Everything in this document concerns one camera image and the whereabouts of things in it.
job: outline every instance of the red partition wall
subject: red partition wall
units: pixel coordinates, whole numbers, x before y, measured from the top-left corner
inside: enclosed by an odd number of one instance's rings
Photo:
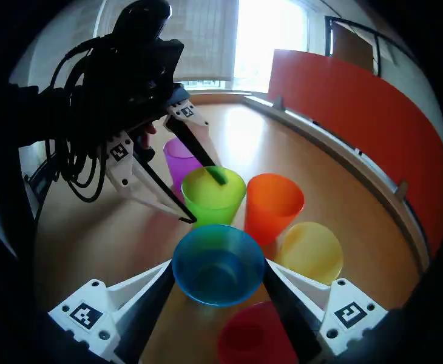
[[[403,93],[336,58],[276,50],[269,97],[317,121],[367,154],[397,184],[424,227],[434,255],[443,238],[443,144]]]

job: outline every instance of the white wall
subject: white wall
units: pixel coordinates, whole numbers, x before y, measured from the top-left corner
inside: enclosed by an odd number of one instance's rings
[[[429,119],[443,143],[443,117],[432,86],[420,68],[395,47],[395,63],[382,59],[382,79],[397,88]]]

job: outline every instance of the table surface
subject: table surface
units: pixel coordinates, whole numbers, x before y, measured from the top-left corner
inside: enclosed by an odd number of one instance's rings
[[[315,221],[339,239],[345,277],[385,309],[400,307],[419,280],[411,250],[384,207],[344,167],[304,137],[241,104],[200,106],[224,167],[247,183],[264,172],[295,181],[305,207],[291,224]],[[171,184],[162,147],[173,134],[156,122],[151,166]],[[88,190],[92,193],[95,186]],[[243,229],[245,200],[233,226]],[[113,285],[172,257],[191,226],[122,199],[106,181],[99,199],[83,203],[63,180],[53,183],[36,238],[36,286],[50,310],[86,281]],[[274,256],[283,234],[265,249]],[[150,363],[217,363],[217,337],[244,307],[268,299],[263,286],[247,301],[214,308],[186,297],[175,284],[142,355]]]

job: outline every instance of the screw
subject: screw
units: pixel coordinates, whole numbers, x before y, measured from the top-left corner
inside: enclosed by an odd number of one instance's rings
[[[101,338],[102,340],[108,340],[110,334],[107,331],[102,330],[98,333],[98,337]]]
[[[326,336],[327,336],[329,339],[334,339],[335,337],[338,336],[338,330],[336,330],[336,329],[328,330],[328,332],[326,333]]]

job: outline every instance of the robotic arm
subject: robotic arm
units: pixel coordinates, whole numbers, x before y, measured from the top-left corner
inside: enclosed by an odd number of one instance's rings
[[[111,34],[83,42],[67,53],[44,92],[59,99],[56,105],[62,110],[55,112],[65,115],[67,127],[55,133],[55,153],[50,140],[45,140],[45,146],[54,180],[61,174],[81,200],[95,201],[106,176],[122,196],[194,223],[196,217],[150,167],[155,151],[141,146],[144,126],[166,116],[164,127],[203,166],[220,164],[208,136],[209,123],[189,102],[182,85],[173,83],[184,45],[158,37],[170,16],[171,7],[165,0],[134,2],[121,12]],[[64,63],[85,52],[65,86],[55,89]],[[92,159],[92,167],[82,183],[78,175],[87,157]],[[97,159],[97,189],[85,197],[79,189],[91,184]],[[224,176],[212,175],[225,183]],[[145,190],[150,197],[145,197]]]
[[[137,364],[173,284],[168,260],[111,287],[90,280],[49,314],[105,361]],[[271,260],[263,284],[300,363],[329,362],[387,314],[346,279],[326,286]]]

